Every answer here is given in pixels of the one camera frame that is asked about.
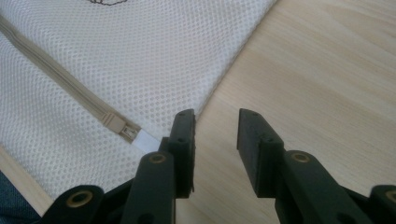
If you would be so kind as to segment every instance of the dark blue denim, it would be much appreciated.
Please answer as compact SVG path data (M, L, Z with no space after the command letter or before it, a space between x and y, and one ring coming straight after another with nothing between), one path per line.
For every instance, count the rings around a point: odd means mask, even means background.
M31 224L38 213L0 172L0 224Z

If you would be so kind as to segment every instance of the light wood surface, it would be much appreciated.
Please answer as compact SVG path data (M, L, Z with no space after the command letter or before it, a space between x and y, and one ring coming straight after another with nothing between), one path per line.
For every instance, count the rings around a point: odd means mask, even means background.
M199 118L195 192L177 200L177 223L278 223L274 200L255 197L236 150L241 107L261 113L287 150L313 154L339 184L364 195L396 185L396 2L274 5ZM4 150L1 159L42 214L49 198L26 188L31 178Z

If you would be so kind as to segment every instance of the zipper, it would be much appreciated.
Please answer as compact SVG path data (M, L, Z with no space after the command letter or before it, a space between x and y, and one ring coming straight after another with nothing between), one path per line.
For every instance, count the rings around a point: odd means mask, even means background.
M0 15L0 31L6 38L32 63L38 66L44 73L51 77L58 85L66 90L94 117L99 119L109 130L119 134L129 143L137 137L141 128L128 120L110 105L105 103L60 64L53 60L44 50L36 46L32 41L21 35L11 23Z

